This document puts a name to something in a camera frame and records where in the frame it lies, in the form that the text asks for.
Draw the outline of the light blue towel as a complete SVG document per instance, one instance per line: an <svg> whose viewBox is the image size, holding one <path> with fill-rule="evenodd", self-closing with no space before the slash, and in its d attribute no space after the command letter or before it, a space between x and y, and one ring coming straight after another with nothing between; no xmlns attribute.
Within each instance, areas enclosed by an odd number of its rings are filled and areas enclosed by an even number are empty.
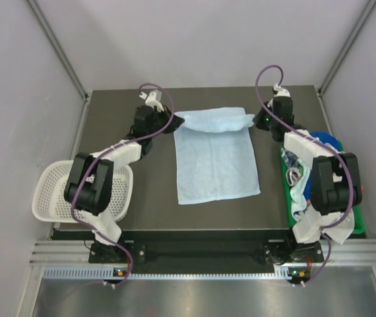
<svg viewBox="0 0 376 317"><path fill-rule="evenodd" d="M180 205L238 199L261 192L249 128L242 107L177 112L174 132Z"/></svg>

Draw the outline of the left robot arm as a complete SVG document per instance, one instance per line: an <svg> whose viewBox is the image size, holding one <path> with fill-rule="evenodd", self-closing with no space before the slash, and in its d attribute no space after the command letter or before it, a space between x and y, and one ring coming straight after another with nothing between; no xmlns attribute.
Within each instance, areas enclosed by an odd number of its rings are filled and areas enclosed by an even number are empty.
<svg viewBox="0 0 376 317"><path fill-rule="evenodd" d="M116 170L143 159L159 134L175 132L184 122L166 106L139 106L133 124L117 144L99 153L79 153L73 160L64 190L64 200L71 204L74 221L90 228L94 234L92 252L113 262L131 254L119 239L122 230L108 210Z"/></svg>

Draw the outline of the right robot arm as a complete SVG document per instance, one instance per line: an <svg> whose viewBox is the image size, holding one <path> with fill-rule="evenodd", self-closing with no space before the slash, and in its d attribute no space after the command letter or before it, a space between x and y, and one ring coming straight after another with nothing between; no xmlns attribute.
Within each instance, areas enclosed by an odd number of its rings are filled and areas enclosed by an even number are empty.
<svg viewBox="0 0 376 317"><path fill-rule="evenodd" d="M255 127L269 131L283 150L292 153L309 182L309 196L299 195L305 207L291 202L297 219L286 239L285 254L298 262L313 252L321 238L343 244L355 227L353 208L362 201L358 158L339 151L294 122L293 100L285 90L263 102L253 119Z"/></svg>

